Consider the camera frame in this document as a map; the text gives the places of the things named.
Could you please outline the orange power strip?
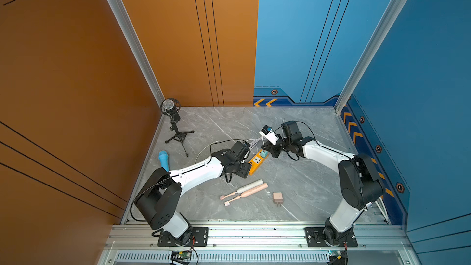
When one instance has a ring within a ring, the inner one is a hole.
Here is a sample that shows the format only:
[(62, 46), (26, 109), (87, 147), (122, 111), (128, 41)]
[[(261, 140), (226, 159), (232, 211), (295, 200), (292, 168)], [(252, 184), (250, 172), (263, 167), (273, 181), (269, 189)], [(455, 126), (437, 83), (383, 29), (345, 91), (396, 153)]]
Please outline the orange power strip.
[(260, 152), (262, 150), (260, 150), (256, 155), (254, 155), (254, 157), (250, 160), (250, 165), (251, 165), (251, 168), (250, 168), (250, 171), (249, 171), (249, 175), (253, 175), (257, 169), (262, 165), (262, 163), (266, 160), (266, 158), (269, 156), (269, 154), (267, 155), (266, 158), (262, 158), (260, 156)]

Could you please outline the teal charger adapter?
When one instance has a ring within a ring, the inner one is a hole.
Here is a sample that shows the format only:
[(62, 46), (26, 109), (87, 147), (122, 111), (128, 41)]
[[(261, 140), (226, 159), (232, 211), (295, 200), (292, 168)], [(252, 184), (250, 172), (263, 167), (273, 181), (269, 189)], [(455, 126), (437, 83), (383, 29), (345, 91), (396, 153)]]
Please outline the teal charger adapter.
[(260, 156), (261, 156), (262, 158), (266, 158), (267, 155), (268, 155), (268, 151), (266, 151), (266, 150), (262, 150), (262, 151), (260, 152)]

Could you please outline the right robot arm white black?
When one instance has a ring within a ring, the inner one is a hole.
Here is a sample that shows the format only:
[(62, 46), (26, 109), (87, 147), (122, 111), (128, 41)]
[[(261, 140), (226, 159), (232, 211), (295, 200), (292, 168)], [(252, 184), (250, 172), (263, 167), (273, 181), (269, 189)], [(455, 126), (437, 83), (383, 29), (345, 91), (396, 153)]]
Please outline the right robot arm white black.
[(283, 135), (270, 126), (264, 126), (260, 135), (267, 139), (262, 149), (274, 158), (284, 152), (299, 158), (316, 161), (339, 176), (342, 201), (336, 211), (325, 221), (323, 235), (331, 247), (343, 245), (353, 235), (353, 227), (361, 214), (377, 202), (386, 192), (385, 185), (369, 155), (345, 153), (328, 147), (314, 136), (304, 137), (296, 121), (281, 125)]

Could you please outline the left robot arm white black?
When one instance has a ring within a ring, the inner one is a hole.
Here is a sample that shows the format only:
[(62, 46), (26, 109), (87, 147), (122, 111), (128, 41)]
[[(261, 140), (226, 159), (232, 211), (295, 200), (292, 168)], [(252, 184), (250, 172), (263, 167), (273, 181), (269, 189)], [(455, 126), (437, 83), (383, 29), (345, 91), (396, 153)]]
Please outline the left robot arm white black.
[(191, 244), (193, 227), (176, 211), (179, 200), (187, 191), (213, 179), (224, 177), (230, 182), (233, 175), (247, 178), (250, 144), (241, 139), (233, 141), (231, 148), (213, 152), (192, 166), (173, 171), (155, 170), (132, 202), (144, 221), (155, 231), (169, 233), (180, 245)]

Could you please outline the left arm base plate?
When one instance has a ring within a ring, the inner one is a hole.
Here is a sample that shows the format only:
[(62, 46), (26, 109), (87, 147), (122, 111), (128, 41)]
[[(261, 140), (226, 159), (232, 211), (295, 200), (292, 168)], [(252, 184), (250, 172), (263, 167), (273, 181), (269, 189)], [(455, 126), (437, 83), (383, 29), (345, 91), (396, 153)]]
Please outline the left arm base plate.
[(209, 229), (207, 227), (189, 227), (180, 237), (175, 238), (170, 232), (162, 231), (158, 237), (159, 247), (206, 247)]

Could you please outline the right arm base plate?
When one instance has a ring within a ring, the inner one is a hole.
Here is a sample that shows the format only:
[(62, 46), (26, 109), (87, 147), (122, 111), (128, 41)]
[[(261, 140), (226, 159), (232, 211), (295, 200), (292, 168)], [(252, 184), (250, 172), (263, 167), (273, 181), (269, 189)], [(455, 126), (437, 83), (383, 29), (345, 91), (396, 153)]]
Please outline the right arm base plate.
[(331, 227), (308, 227), (304, 229), (309, 247), (358, 247), (358, 242), (352, 228), (339, 233)]

